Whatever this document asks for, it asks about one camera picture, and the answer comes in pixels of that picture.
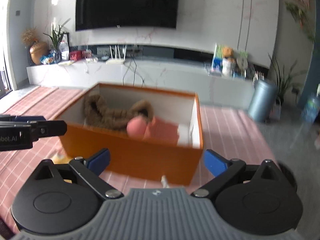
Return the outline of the brown plush rabbit toy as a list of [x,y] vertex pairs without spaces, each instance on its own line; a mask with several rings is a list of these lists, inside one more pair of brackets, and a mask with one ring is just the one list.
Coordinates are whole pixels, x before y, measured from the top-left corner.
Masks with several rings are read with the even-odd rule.
[[125,131],[129,121],[135,117],[140,116],[150,122],[154,117],[154,109],[147,100],[139,100],[129,109],[111,108],[102,95],[93,94],[84,99],[84,114],[88,126]]

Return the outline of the pink peach toy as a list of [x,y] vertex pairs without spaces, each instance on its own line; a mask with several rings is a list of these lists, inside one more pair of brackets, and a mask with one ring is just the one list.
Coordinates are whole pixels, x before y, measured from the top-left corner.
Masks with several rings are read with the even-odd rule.
[[147,125],[146,118],[141,115],[136,116],[127,123],[127,135],[132,138],[143,138]]

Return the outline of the red brown sponge piece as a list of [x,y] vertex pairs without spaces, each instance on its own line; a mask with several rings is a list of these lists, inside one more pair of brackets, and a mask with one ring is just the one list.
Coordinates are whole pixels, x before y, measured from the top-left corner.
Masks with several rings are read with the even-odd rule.
[[144,133],[144,139],[161,140],[175,145],[179,138],[178,124],[167,122],[157,116],[148,123]]

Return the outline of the pink checkered tablecloth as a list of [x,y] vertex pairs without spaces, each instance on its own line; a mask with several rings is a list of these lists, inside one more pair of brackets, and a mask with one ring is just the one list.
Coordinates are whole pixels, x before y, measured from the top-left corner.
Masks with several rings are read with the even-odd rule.
[[[25,93],[14,91],[1,99],[1,113],[52,119],[81,94],[80,89],[48,87],[34,87]],[[244,111],[202,105],[200,115],[205,149],[210,148],[226,159],[240,158],[248,164],[275,160],[259,128]],[[40,139],[29,150],[1,153],[1,219],[12,232],[18,232],[10,212],[16,194],[39,162],[56,154],[64,155],[57,137]]]

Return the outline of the orange cardboard box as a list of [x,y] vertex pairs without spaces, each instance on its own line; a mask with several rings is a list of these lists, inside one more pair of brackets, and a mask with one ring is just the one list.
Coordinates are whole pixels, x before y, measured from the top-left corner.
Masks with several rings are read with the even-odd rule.
[[[155,116],[179,125],[179,141],[131,138],[124,132],[89,127],[84,101],[88,95],[102,96],[109,107],[128,109],[147,100]],[[199,97],[195,93],[97,83],[80,93],[53,118],[67,124],[61,144],[70,157],[88,158],[108,148],[111,155],[107,170],[139,179],[159,181],[166,176],[171,184],[189,185],[203,153],[203,133]]]

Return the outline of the black round stool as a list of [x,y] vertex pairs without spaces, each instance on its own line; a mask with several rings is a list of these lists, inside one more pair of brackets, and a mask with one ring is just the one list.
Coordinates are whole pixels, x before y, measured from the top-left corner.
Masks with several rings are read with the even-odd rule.
[[297,191],[297,181],[295,179],[293,172],[284,163],[278,162],[278,166],[282,171],[282,173],[284,174],[284,176],[289,181],[289,183],[291,184],[291,186],[295,189],[295,191]]

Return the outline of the grey metal trash can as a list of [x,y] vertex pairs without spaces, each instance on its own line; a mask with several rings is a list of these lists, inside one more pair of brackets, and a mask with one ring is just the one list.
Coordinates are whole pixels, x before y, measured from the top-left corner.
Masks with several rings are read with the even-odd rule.
[[247,110],[248,116],[256,122],[264,122],[276,101],[278,86],[270,80],[257,80],[254,93]]

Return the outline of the red box on cabinet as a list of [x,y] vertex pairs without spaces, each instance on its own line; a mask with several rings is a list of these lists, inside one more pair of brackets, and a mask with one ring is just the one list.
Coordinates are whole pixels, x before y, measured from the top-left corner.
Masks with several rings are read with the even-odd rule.
[[81,50],[71,51],[69,53],[69,59],[71,61],[80,61],[81,59],[83,59],[82,51]]

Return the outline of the brown vase dried flowers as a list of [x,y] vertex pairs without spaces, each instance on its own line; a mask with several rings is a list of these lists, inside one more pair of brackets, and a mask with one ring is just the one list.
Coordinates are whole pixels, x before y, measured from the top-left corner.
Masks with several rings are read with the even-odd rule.
[[41,41],[36,28],[28,28],[21,34],[22,43],[29,48],[31,60],[36,65],[41,64],[41,57],[48,55],[48,43]]

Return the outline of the white wifi router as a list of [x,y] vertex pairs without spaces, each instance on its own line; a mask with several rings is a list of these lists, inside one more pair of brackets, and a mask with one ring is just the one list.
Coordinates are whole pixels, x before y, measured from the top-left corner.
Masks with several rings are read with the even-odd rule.
[[119,45],[109,46],[110,58],[106,61],[106,64],[123,64],[126,60],[127,45],[123,45],[120,50]]

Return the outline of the teddy bear on cabinet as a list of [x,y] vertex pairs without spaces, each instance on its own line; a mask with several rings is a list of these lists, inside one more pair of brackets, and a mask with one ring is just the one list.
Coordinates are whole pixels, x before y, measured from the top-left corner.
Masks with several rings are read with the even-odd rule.
[[233,70],[236,67],[234,50],[231,47],[224,46],[222,48],[222,74],[226,77],[233,75]]

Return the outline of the blue water jug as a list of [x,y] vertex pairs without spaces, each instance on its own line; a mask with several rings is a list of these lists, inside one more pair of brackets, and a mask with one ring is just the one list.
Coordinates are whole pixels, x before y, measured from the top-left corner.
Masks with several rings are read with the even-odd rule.
[[320,84],[318,84],[316,92],[308,96],[302,110],[302,119],[305,122],[313,124],[319,114],[319,88]]

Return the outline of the green potted plant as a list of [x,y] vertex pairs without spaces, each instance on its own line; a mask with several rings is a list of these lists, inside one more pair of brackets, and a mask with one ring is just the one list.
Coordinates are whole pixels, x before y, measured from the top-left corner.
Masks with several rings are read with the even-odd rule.
[[279,120],[281,116],[281,109],[284,103],[285,94],[290,89],[300,89],[301,83],[295,82],[294,79],[307,73],[306,70],[294,71],[298,61],[296,60],[289,70],[286,72],[285,66],[280,67],[280,64],[275,56],[271,57],[269,55],[271,62],[271,69],[275,74],[275,83],[278,87],[277,96],[275,102],[271,108],[268,116],[268,120]]

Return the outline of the green picture book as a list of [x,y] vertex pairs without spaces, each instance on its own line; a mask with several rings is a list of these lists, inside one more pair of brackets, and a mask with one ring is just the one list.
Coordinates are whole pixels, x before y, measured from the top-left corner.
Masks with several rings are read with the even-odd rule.
[[233,58],[237,60],[237,58],[243,57],[244,59],[248,59],[249,53],[245,50],[237,50],[233,49],[230,46],[224,44],[215,44],[212,65],[211,68],[215,72],[222,72],[222,60],[224,58]]

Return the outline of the black wall television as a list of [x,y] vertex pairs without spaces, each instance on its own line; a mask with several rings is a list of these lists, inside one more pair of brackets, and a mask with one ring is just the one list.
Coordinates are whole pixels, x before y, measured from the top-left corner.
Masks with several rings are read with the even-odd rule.
[[113,27],[176,28],[178,0],[76,0],[77,31]]

